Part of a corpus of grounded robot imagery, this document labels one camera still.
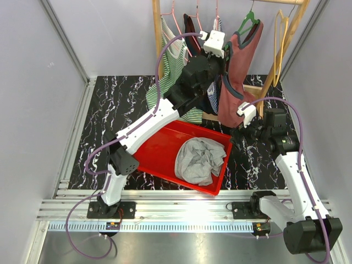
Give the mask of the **red tank top grey trim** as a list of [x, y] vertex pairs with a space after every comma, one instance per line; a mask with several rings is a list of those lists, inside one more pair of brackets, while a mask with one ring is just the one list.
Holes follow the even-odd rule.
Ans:
[[238, 116], [238, 107], [243, 102], [252, 102], [255, 96], [243, 88], [250, 64], [254, 57], [263, 30], [263, 23], [258, 24], [242, 39], [239, 32], [235, 32], [228, 41], [230, 59], [227, 63], [227, 73], [222, 76], [222, 87], [218, 105], [218, 120], [229, 128], [235, 128], [243, 122]]

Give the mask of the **green plastic hanger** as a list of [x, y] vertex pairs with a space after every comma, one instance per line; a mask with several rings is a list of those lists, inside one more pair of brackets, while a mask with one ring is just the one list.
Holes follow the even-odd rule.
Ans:
[[239, 36], [249, 32], [254, 26], [258, 25], [260, 23], [260, 20], [255, 17], [255, 13], [253, 12], [253, 6], [254, 6], [255, 1], [252, 1], [251, 8], [245, 18], [243, 19], [240, 27], [235, 31], [239, 34]]

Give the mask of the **yellow plastic hanger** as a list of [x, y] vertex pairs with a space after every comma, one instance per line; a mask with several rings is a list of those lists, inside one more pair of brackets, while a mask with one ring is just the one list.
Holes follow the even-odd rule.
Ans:
[[280, 9], [274, 21], [274, 76], [273, 86], [276, 87], [282, 71], [284, 40], [288, 32], [289, 18]]

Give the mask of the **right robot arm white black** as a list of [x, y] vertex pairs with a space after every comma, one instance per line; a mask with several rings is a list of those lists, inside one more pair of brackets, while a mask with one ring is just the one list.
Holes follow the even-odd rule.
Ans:
[[343, 226], [340, 219], [332, 217], [321, 202], [303, 165], [299, 139], [288, 134], [285, 111], [270, 108], [259, 118], [255, 106], [245, 102], [239, 106], [237, 114], [244, 120], [232, 130], [232, 142], [237, 144], [240, 138], [247, 136], [269, 148], [284, 177], [293, 205], [292, 209], [287, 208], [273, 191], [255, 191], [248, 204], [250, 214], [274, 221], [293, 255], [331, 251]]

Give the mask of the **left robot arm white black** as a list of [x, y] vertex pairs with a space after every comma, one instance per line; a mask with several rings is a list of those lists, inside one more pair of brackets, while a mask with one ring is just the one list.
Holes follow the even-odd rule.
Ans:
[[102, 195], [97, 199], [99, 212], [104, 217], [113, 218], [118, 213], [127, 176], [139, 166], [134, 153], [165, 125], [200, 106], [208, 87], [225, 68], [226, 59], [212, 53], [191, 57], [175, 84], [157, 104], [132, 125], [118, 132], [117, 142], [110, 141], [107, 150], [108, 174]]

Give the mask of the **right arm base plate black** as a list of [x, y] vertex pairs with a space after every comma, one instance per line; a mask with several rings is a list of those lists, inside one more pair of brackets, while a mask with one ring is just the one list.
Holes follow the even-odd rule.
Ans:
[[233, 219], [262, 219], [250, 202], [229, 202], [225, 208], [232, 214]]

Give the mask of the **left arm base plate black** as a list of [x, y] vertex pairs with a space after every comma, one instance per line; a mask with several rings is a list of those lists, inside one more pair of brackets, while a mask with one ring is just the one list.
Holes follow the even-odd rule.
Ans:
[[90, 202], [88, 219], [134, 219], [136, 202], [121, 201], [117, 205], [107, 206], [98, 201]]

